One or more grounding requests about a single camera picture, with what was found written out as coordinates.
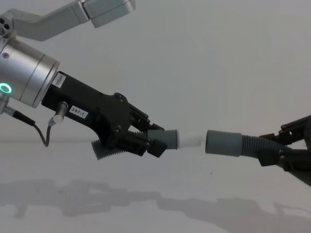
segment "cable connector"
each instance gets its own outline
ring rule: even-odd
[[[64,117],[67,111],[68,111],[68,104],[66,102],[60,102],[58,104],[58,108],[56,110],[55,116],[53,116],[53,118],[51,119],[54,122],[53,125],[63,123]]]
[[[23,113],[15,110],[14,108],[11,108],[11,107],[7,106],[4,109],[4,112],[7,115],[12,116],[12,117],[14,117],[17,120],[20,120],[20,121],[26,123],[27,125],[30,125],[30,126],[34,126],[35,125],[35,121],[34,120],[30,119],[29,117],[25,116]]]

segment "circular led ring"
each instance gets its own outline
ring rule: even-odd
[[[10,85],[6,84],[6,83],[0,83],[0,91],[9,94],[12,92],[12,88],[10,87]]]

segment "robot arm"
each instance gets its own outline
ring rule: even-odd
[[[135,0],[76,0],[46,16],[12,9],[1,16],[0,36],[16,30],[18,36],[45,41],[89,20],[99,28],[135,8]]]
[[[91,128],[102,148],[145,152],[160,157],[166,144],[148,137],[148,116],[125,96],[107,96],[75,78],[58,72],[59,62],[16,39],[16,35],[44,41],[79,24],[92,21],[101,27],[135,10],[135,0],[77,0],[46,16],[19,10],[0,16],[0,114],[3,112],[34,126],[48,146],[51,127],[66,116]],[[8,106],[14,98],[33,108],[42,105],[56,112],[49,121],[47,139],[35,122]],[[129,131],[130,126],[140,133]]]

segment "white wall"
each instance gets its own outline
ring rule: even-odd
[[[70,0],[0,0],[45,14]],[[61,70],[121,92],[167,129],[277,132],[310,114],[311,3],[306,0],[138,0],[135,13],[49,41],[23,39]],[[53,115],[11,105],[43,128]],[[0,141],[38,141],[1,116]],[[66,119],[53,141],[96,135]],[[90,143],[0,145],[0,232],[307,233],[311,189],[249,158],[170,151],[96,161]]]
[[[0,0],[1,11],[46,14],[70,0]],[[61,70],[131,103],[168,129],[277,132],[307,116],[311,3],[306,0],[137,0],[138,9],[94,29],[89,22],[46,42],[23,39]],[[42,128],[53,114],[12,101]],[[0,141],[39,140],[8,116]],[[56,141],[96,135],[66,120]]]
[[[0,232],[310,232],[311,188],[251,158],[182,150],[97,161],[89,143],[0,148]]]

